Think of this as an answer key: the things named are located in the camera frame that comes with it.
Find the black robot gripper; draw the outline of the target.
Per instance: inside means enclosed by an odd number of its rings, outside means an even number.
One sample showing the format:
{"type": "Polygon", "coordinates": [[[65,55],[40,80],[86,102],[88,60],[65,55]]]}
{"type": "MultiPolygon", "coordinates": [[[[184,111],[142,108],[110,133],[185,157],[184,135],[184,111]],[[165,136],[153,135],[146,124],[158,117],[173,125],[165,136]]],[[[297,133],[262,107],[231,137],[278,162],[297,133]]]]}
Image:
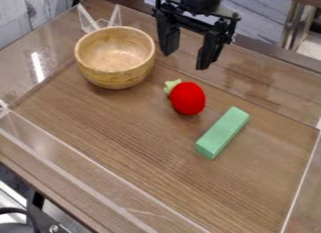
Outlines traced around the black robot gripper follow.
{"type": "Polygon", "coordinates": [[[197,70],[206,70],[217,61],[225,43],[230,43],[238,12],[222,5],[222,0],[156,0],[153,16],[157,19],[160,50],[165,56],[180,47],[180,27],[203,34],[203,46],[198,51],[197,70]]]}

